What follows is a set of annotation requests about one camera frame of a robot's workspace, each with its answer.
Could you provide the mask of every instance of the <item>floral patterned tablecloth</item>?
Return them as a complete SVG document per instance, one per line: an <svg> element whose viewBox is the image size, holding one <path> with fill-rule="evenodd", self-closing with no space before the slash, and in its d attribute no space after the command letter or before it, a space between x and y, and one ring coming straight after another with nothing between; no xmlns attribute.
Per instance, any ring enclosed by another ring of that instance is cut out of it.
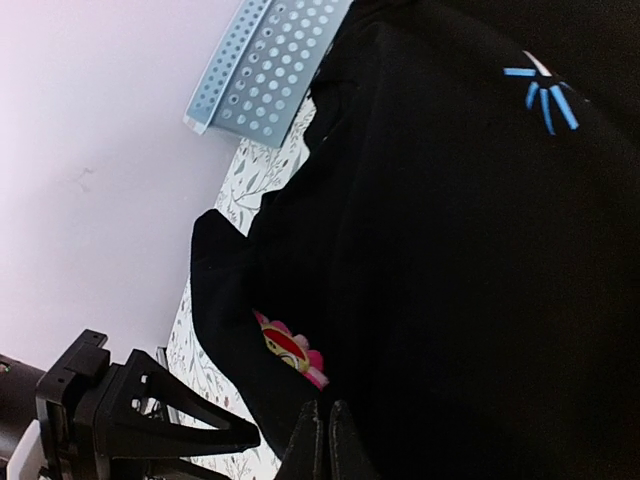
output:
<svg viewBox="0 0 640 480"><path fill-rule="evenodd" d="M281 149L272 149L246 139L241 141L215 206L241 232L248 232L259 210L262 194L282 188L309 157L303 133L314 114L313 102L306 99ZM216 368L198 343L191 318L189 282L171 332L167 359L171 373L189 388L253 422L234 385ZM179 417L182 425L203 427L192 417L184 414L179 414ZM262 437L259 447L244 453L192 460L233 480L272 480L280 466L278 458Z"/></svg>

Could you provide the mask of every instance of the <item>black cloth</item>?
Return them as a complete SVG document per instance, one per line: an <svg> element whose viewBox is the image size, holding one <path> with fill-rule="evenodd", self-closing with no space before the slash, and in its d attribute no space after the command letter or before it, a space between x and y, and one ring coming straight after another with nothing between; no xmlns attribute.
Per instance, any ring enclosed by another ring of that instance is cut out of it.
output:
<svg viewBox="0 0 640 480"><path fill-rule="evenodd" d="M471 3L354 4L308 162L248 239L196 223L196 334L279 455L318 392L252 308L324 354L320 397L347 401L383 478L640 478L638 38L598 43L638 9L562 30L567 7Z"/></svg>

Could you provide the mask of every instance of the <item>black metal cylinder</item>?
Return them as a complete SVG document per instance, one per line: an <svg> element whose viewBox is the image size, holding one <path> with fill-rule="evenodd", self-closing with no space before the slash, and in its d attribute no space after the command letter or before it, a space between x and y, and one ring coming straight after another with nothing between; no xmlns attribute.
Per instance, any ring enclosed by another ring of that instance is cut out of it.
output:
<svg viewBox="0 0 640 480"><path fill-rule="evenodd" d="M8 462L36 414L36 384L44 372L0 355L0 465Z"/></svg>

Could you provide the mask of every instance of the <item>leaf pattern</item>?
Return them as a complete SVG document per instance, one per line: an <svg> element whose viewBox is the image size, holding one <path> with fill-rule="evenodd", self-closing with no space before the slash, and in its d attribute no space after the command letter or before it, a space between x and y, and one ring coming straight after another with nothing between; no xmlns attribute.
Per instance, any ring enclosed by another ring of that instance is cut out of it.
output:
<svg viewBox="0 0 640 480"><path fill-rule="evenodd" d="M240 142L218 195L216 208L244 234L248 232L260 208L262 195L283 186L309 157L303 134L314 115L315 106L307 98L279 150L247 139ZM240 392L200 347L193 331L191 312L191 289L187 282L167 346L169 370L204 398L253 422ZM183 425L199 428L204 426L190 416L180 414L179 417ZM196 457L192 461L224 473L232 480L272 480L280 468L280 461L262 436L260 446L246 452Z"/></svg>

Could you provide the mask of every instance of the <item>wall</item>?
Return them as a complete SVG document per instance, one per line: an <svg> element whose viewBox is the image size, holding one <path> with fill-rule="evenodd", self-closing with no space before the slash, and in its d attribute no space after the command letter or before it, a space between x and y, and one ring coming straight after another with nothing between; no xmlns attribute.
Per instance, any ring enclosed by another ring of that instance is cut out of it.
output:
<svg viewBox="0 0 640 480"><path fill-rule="evenodd" d="M0 2L0 352L166 344L237 140L182 115L237 0Z"/></svg>

